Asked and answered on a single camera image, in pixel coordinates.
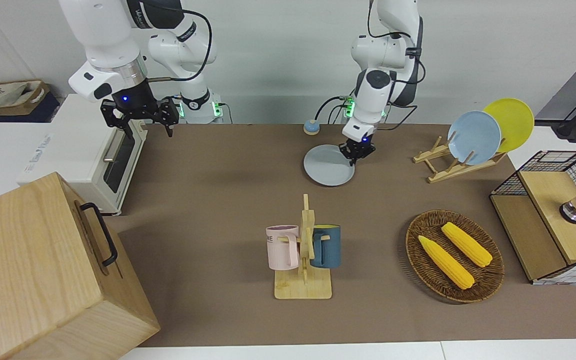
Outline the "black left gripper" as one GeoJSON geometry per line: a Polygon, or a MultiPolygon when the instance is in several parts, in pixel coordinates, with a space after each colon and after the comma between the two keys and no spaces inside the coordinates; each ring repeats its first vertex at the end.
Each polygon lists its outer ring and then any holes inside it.
{"type": "Polygon", "coordinates": [[[345,143],[339,145],[339,151],[348,160],[349,165],[354,167],[356,164],[355,155],[360,155],[361,158],[366,158],[375,152],[377,148],[371,142],[371,137],[363,137],[361,141],[354,141],[348,138],[345,143]]]}

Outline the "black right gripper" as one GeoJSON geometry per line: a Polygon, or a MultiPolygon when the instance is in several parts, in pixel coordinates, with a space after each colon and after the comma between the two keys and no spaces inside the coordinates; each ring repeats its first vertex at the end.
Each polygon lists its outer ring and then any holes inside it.
{"type": "Polygon", "coordinates": [[[168,137],[173,137],[173,127],[179,123],[178,105],[173,98],[163,98],[159,108],[147,79],[113,93],[112,100],[102,100],[100,111],[108,127],[121,130],[131,140],[134,139],[131,119],[160,121],[168,137]]]}

